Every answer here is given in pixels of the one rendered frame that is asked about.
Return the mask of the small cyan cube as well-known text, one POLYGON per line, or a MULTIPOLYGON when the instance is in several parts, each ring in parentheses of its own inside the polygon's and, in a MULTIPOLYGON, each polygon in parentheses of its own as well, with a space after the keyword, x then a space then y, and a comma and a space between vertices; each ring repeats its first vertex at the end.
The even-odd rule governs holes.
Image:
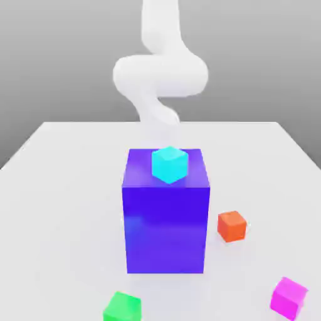
POLYGON ((165 147, 152 152, 152 175, 172 184, 187 176, 189 155, 175 147, 165 147))

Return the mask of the small orange cube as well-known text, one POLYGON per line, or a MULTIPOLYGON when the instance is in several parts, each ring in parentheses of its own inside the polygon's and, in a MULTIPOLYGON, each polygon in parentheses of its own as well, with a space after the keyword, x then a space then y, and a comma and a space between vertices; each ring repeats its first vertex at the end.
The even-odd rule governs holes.
POLYGON ((226 243, 245 239, 247 222, 237 211, 218 215, 218 233, 226 243))

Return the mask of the small green cube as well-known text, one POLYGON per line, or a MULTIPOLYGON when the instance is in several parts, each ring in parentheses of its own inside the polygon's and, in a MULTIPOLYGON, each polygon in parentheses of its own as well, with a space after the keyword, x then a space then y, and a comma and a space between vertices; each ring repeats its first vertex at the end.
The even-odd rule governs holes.
POLYGON ((126 293, 115 292, 103 311, 103 321, 141 321, 141 299, 126 293))

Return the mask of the small magenta cube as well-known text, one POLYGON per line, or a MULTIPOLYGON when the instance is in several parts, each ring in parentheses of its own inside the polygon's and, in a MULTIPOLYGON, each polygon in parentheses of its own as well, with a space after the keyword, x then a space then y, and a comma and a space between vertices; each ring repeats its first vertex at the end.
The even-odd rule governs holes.
POLYGON ((307 293, 306 287, 282 277, 271 296, 270 308, 289 321, 295 321, 304 305, 307 293))

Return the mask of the large blue box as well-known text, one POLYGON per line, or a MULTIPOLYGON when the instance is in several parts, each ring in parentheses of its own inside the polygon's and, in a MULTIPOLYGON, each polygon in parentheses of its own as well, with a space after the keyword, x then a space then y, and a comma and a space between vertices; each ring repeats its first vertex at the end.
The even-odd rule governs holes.
POLYGON ((128 273, 202 273, 210 184, 203 155, 188 149, 188 175, 152 175, 152 150, 130 149, 122 183, 128 273))

